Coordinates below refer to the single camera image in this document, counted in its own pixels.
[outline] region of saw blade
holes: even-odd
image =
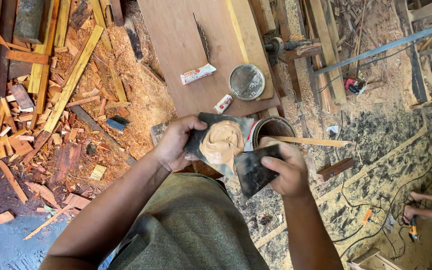
[[[194,17],[194,20],[196,21],[196,27],[198,28],[199,37],[201,38],[201,42],[202,42],[202,47],[204,49],[204,53],[206,54],[206,58],[209,63],[209,46],[206,40],[205,32],[203,31],[203,28],[201,27],[199,22],[196,20],[196,17]]]

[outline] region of metal pipe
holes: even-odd
[[[390,42],[388,44],[385,44],[385,45],[382,45],[380,47],[371,49],[367,52],[361,53],[355,57],[351,57],[351,58],[348,58],[344,61],[337,62],[336,64],[331,65],[329,67],[325,67],[325,68],[321,68],[320,70],[316,70],[316,71],[314,71],[314,75],[315,76],[320,75],[322,73],[328,72],[328,71],[333,70],[335,68],[342,67],[342,66],[347,65],[349,63],[352,63],[354,61],[361,60],[363,58],[375,55],[377,53],[387,51],[387,50],[394,48],[396,46],[411,42],[413,40],[418,40],[418,39],[421,39],[421,38],[424,38],[424,37],[427,37],[430,35],[432,35],[432,26],[430,28],[426,28],[424,30],[421,30],[421,31],[416,32],[414,34],[410,34],[410,35],[405,36],[403,38],[400,38],[398,40],[394,40],[393,42]]]

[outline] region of dirt floor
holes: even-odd
[[[144,55],[141,62],[149,64],[164,78],[137,3],[127,2],[127,10],[140,39]],[[390,0],[373,1],[367,12],[365,30],[376,43],[383,45],[402,37]],[[348,24],[343,20],[343,14],[336,17],[340,37],[348,32]],[[87,34],[84,29],[79,30],[76,40],[82,42]],[[153,147],[149,129],[176,119],[177,114],[167,86],[150,76],[141,63],[136,61],[124,28],[110,25],[103,34],[105,35],[113,46],[112,50],[99,42],[95,52],[100,58],[93,56],[90,63],[95,65],[101,61],[103,65],[115,67],[128,82],[130,91],[127,91],[127,98],[131,104],[127,108],[129,115],[126,119],[130,124],[123,133],[116,132],[101,122],[99,124],[116,139],[124,151],[138,160]],[[362,52],[375,47],[365,37],[363,35]],[[341,60],[348,58],[350,54],[349,40],[348,38],[348,44],[342,45]],[[401,48],[391,49],[365,61],[391,55]],[[57,68],[65,69],[70,66],[71,58],[68,52],[62,55],[63,59],[58,62]],[[282,64],[278,68],[284,69],[285,66]],[[361,68],[361,71],[369,82],[367,89],[361,95],[348,94],[347,107],[342,112],[328,115],[321,115],[313,94],[307,92],[302,93],[306,97],[303,99],[305,111],[302,111],[296,105],[291,83],[283,82],[286,93],[286,97],[282,98],[285,117],[299,137],[303,135],[300,119],[304,114],[312,138],[353,141],[353,144],[338,149],[309,145],[302,147],[306,158],[314,160],[313,173],[344,158],[353,158],[355,161],[351,169],[325,183],[318,184],[314,178],[310,181],[322,220],[343,263],[376,247],[387,256],[395,257],[396,262],[406,269],[426,269],[432,264],[432,220],[418,218],[420,240],[412,242],[407,227],[401,223],[401,210],[411,190],[419,190],[425,184],[428,193],[432,193],[432,108],[409,109],[414,104],[414,99],[411,91],[411,64],[406,52],[368,65]],[[96,87],[99,80],[95,78],[99,76],[98,72],[87,68],[74,99],[81,99],[84,91]],[[108,84],[109,89],[115,93],[111,79]],[[91,116],[95,116],[97,111],[94,109],[99,108],[99,104],[87,103],[82,107]],[[106,113],[111,117],[117,111]],[[94,155],[87,155],[84,148],[89,140],[99,144],[104,143],[105,138],[101,133],[92,132],[84,123],[80,122],[80,125],[84,132],[78,135],[77,140],[84,147],[79,166],[76,173],[66,175],[62,182],[51,181],[51,175],[58,167],[64,146],[48,146],[47,160],[43,163],[46,172],[43,174],[37,169],[24,170],[19,162],[9,164],[28,196],[25,205],[21,204],[0,171],[0,211],[11,209],[17,216],[14,221],[0,225],[0,243],[5,242],[4,247],[9,250],[0,249],[0,269],[36,269],[51,242],[69,220],[61,216],[56,223],[43,229],[40,235],[22,242],[21,239],[43,223],[47,216],[47,213],[35,212],[36,207],[43,207],[45,202],[35,197],[35,193],[29,190],[24,181],[46,185],[54,192],[57,202],[62,203],[69,188],[74,189],[74,193],[94,198],[129,168],[114,151],[98,148]],[[326,131],[328,126],[339,126],[339,133]],[[96,164],[107,167],[100,181],[88,179]],[[221,180],[243,214],[250,236],[270,269],[292,269],[281,196],[267,186],[249,201],[243,202],[237,177],[224,177]],[[432,208],[431,203],[425,203],[425,206]],[[390,215],[396,220],[391,232],[382,230],[375,223],[362,225],[369,207],[375,211],[373,220],[379,224]],[[383,269],[381,265],[373,263],[369,266]]]

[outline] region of green shirt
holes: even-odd
[[[269,268],[223,183],[173,173],[142,209],[108,269]]]

